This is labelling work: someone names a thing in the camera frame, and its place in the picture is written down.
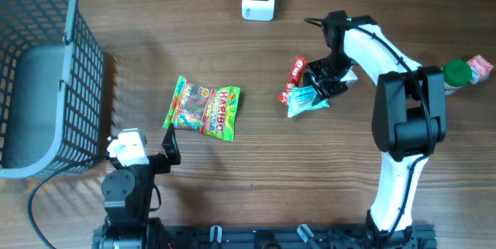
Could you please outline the red package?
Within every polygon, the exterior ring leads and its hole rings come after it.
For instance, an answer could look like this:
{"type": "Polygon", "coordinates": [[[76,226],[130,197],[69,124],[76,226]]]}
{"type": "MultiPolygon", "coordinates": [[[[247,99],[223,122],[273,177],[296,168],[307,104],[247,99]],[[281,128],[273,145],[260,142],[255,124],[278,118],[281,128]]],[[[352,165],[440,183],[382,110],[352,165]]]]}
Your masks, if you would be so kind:
{"type": "Polygon", "coordinates": [[[296,57],[291,71],[288,77],[288,81],[285,84],[284,91],[278,96],[278,100],[283,104],[287,105],[291,91],[298,86],[301,80],[301,75],[307,64],[306,59],[303,57],[296,57]]]}

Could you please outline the light blue tissue packet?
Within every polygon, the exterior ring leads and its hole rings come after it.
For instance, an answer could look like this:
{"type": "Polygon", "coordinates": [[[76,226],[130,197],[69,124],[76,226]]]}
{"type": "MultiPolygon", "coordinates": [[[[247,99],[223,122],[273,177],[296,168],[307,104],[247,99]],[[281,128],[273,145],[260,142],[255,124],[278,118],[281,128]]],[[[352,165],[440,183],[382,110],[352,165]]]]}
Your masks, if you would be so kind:
{"type": "Polygon", "coordinates": [[[288,99],[287,117],[292,118],[304,111],[329,108],[327,99],[313,104],[316,98],[317,91],[311,85],[292,89],[288,99]]]}

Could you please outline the green Haribo candy bag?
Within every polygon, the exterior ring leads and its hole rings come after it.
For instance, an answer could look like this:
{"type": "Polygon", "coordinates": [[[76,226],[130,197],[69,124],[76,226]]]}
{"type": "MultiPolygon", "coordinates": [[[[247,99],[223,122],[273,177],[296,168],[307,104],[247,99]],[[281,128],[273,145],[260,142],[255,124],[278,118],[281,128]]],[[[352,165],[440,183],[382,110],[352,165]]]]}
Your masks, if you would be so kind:
{"type": "Polygon", "coordinates": [[[233,141],[240,88],[208,88],[180,76],[163,128],[192,130],[223,141],[233,141]]]}

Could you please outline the green lid plastic jar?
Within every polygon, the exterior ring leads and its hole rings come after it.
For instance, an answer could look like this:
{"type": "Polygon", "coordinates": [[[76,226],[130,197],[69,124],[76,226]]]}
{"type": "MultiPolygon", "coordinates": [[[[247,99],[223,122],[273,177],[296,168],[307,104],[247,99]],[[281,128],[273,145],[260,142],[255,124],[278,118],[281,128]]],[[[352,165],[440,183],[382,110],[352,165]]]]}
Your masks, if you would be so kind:
{"type": "Polygon", "coordinates": [[[442,68],[445,95],[451,95],[472,79],[472,70],[466,61],[456,59],[442,68]]]}

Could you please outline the small red snack packet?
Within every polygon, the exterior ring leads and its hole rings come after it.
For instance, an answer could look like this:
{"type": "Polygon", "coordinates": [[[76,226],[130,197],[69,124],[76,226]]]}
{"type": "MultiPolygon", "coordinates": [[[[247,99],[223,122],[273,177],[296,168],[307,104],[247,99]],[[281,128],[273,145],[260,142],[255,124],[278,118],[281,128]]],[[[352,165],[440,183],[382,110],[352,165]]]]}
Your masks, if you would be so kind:
{"type": "Polygon", "coordinates": [[[472,76],[470,79],[470,83],[472,85],[487,80],[490,76],[490,73],[494,69],[494,66],[486,59],[484,59],[480,54],[469,59],[467,61],[467,64],[472,71],[472,76]]]}

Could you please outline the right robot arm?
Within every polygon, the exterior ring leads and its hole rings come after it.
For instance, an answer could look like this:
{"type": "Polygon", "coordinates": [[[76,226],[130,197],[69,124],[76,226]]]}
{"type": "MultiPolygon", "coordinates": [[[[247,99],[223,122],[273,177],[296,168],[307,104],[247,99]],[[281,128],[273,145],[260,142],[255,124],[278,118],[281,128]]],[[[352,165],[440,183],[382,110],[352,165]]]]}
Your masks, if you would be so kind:
{"type": "Polygon", "coordinates": [[[369,227],[376,242],[407,236],[420,174],[446,136],[443,73],[405,56],[370,16],[335,11],[305,22],[322,30],[331,50],[306,67],[304,84],[315,89],[315,103],[346,92],[344,78],[354,65],[376,87],[371,131],[382,160],[369,227]]]}

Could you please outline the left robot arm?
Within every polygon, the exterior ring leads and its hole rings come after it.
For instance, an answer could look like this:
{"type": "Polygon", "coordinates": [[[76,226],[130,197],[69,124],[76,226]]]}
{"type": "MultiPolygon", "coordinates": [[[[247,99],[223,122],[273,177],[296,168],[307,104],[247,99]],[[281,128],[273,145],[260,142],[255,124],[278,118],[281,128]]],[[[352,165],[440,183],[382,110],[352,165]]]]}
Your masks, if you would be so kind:
{"type": "Polygon", "coordinates": [[[109,137],[107,159],[115,168],[102,183],[107,213],[104,224],[94,231],[95,249],[157,249],[173,248],[174,241],[159,218],[150,213],[153,193],[162,203],[160,191],[154,182],[159,174],[169,173],[181,163],[174,128],[169,126],[162,141],[163,153],[147,155],[144,132],[139,128],[122,130],[109,137]]]}

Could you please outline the grey plastic mesh basket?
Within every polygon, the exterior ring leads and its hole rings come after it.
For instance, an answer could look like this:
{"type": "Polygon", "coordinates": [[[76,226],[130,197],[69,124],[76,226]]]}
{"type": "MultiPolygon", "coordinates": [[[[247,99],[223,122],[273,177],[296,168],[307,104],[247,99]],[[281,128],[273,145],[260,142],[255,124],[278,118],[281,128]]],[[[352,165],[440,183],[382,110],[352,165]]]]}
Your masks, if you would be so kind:
{"type": "Polygon", "coordinates": [[[1,176],[96,161],[105,62],[78,0],[1,0],[1,176]]]}

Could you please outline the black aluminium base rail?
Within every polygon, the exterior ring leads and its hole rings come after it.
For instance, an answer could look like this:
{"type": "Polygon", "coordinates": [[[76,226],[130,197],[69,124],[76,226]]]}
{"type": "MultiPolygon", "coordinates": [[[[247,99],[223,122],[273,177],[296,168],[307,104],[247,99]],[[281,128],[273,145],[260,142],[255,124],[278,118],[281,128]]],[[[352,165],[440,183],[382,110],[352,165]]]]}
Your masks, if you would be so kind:
{"type": "Polygon", "coordinates": [[[93,248],[371,248],[371,233],[363,224],[329,227],[235,228],[213,226],[161,227],[119,233],[110,228],[94,231],[93,248]]]}

